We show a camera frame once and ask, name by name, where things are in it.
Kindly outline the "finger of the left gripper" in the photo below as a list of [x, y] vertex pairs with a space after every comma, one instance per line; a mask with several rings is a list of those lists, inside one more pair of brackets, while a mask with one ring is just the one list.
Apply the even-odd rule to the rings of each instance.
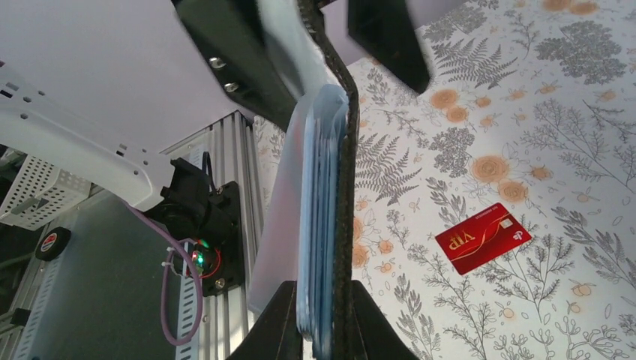
[[286, 131], [296, 100], [266, 52], [257, 2], [182, 0], [172, 5], [226, 96]]
[[424, 93], [431, 72], [405, 0], [350, 0], [347, 31], [365, 52], [416, 94]]

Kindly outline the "black leather card holder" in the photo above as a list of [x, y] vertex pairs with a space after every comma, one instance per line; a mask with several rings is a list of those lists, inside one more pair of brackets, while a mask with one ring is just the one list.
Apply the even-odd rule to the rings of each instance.
[[351, 359], [356, 83], [312, 1], [260, 1], [268, 55], [292, 89], [283, 154], [247, 301], [262, 313], [296, 282], [296, 328], [316, 359]]

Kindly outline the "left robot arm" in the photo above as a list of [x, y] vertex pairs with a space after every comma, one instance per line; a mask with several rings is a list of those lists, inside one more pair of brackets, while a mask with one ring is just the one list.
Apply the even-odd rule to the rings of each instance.
[[290, 126], [299, 92], [344, 90], [346, 156], [355, 81], [317, 1], [3, 1], [1, 144], [86, 179], [177, 239], [236, 230], [209, 175], [159, 149], [228, 99]]

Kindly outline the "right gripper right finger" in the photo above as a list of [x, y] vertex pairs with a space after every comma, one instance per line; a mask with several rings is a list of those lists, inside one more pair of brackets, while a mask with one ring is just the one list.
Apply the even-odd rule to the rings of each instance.
[[352, 359], [417, 360], [358, 280], [352, 281]]

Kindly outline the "red VIP card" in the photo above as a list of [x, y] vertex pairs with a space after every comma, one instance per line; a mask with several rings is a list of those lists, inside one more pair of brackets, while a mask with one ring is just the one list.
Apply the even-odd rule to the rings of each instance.
[[533, 237], [500, 202], [435, 236], [459, 275], [528, 243]]

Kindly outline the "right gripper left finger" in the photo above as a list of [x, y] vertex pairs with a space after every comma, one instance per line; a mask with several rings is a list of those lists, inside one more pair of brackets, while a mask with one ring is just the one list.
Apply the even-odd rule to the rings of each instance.
[[302, 347], [296, 326], [296, 282], [287, 280], [228, 360], [297, 360]]

